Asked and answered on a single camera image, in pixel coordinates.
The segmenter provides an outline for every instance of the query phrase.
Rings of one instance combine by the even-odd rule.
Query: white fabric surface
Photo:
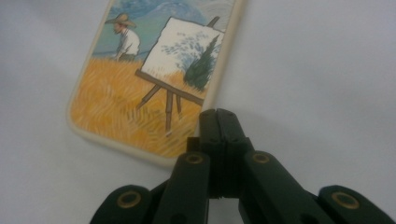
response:
[[[0,2],[0,223],[89,223],[113,189],[171,169],[81,139],[65,110],[106,0]],[[215,107],[318,193],[396,219],[396,2],[249,0]],[[237,200],[209,223],[243,223]]]

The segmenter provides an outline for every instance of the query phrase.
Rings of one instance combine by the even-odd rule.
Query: phone case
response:
[[[69,102],[92,141],[171,165],[213,104],[243,0],[114,0]]]

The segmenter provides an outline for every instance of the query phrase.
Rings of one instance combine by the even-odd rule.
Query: screw hole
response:
[[[264,154],[256,153],[253,155],[253,160],[258,163],[267,163],[270,159]]]
[[[358,209],[361,206],[357,199],[341,191],[333,193],[332,199],[347,209]]]
[[[138,192],[129,190],[120,195],[117,199],[117,205],[121,208],[131,208],[138,205],[141,200],[142,196]]]
[[[187,156],[186,161],[191,164],[199,164],[204,161],[204,158],[202,158],[200,155],[192,154]]]

